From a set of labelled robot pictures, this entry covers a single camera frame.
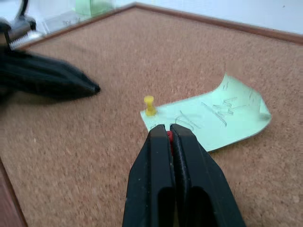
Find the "curled paper corner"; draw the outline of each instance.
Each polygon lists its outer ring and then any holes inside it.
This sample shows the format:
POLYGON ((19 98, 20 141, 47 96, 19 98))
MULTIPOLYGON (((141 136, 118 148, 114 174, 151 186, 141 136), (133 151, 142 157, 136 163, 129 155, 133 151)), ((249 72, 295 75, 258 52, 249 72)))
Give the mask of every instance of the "curled paper corner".
POLYGON ((225 63, 225 72, 228 76, 240 78, 243 74, 243 66, 237 60, 227 61, 225 63))
POLYGON ((260 103, 259 117, 260 117, 260 119, 265 120, 265 121, 269 121, 269 122, 271 121, 271 118, 272 118, 272 116, 271 116, 271 114, 270 114, 270 112, 269 112, 269 110, 268 110, 268 108, 267 108, 263 99, 261 99, 261 103, 260 103))

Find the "green object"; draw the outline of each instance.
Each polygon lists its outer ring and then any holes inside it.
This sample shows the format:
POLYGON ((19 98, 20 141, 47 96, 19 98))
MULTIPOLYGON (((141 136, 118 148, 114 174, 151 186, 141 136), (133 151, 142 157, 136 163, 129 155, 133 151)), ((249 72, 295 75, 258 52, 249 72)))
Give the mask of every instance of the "green object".
POLYGON ((180 124, 192 130, 206 151, 253 136, 271 120, 260 93, 227 74, 212 92, 156 109, 155 116, 141 111, 148 131, 158 124, 166 130, 171 123, 180 124))
POLYGON ((75 11, 83 15, 98 15, 114 8, 113 0, 76 0, 75 11))

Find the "black object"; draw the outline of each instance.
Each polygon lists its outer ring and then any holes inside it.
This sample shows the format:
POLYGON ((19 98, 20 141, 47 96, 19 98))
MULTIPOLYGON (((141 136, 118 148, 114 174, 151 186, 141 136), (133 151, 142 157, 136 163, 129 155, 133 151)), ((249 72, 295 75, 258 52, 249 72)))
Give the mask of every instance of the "black object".
POLYGON ((123 227, 173 227, 176 202, 176 226, 245 227, 220 167, 191 130, 170 130, 172 141, 164 125, 153 128, 133 164, 123 227))
POLYGON ((100 91, 97 83, 67 62, 11 50, 9 44, 36 29, 24 15, 28 0, 11 23, 0 20, 0 88, 21 90, 56 99, 75 99, 100 91))

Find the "red clamp part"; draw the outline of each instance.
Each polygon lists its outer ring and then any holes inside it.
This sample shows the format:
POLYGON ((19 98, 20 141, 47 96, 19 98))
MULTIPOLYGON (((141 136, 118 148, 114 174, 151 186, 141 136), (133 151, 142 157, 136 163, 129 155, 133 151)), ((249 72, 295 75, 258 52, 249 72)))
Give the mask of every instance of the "red clamp part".
POLYGON ((171 155, 173 155, 173 149, 172 149, 172 132, 171 131, 167 131, 167 135, 169 137, 169 142, 170 142, 170 149, 171 149, 171 155))

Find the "sticky note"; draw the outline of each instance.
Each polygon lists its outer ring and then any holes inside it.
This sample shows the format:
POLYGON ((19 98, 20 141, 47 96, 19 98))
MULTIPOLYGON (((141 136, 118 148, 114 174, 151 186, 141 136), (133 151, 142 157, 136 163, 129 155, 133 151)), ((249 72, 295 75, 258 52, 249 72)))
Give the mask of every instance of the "sticky note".
POLYGON ((214 91, 156 109, 154 116, 140 112, 148 131, 158 124, 166 130, 172 123, 180 124, 196 135, 206 151, 251 137, 271 120, 261 94, 227 73, 214 91))

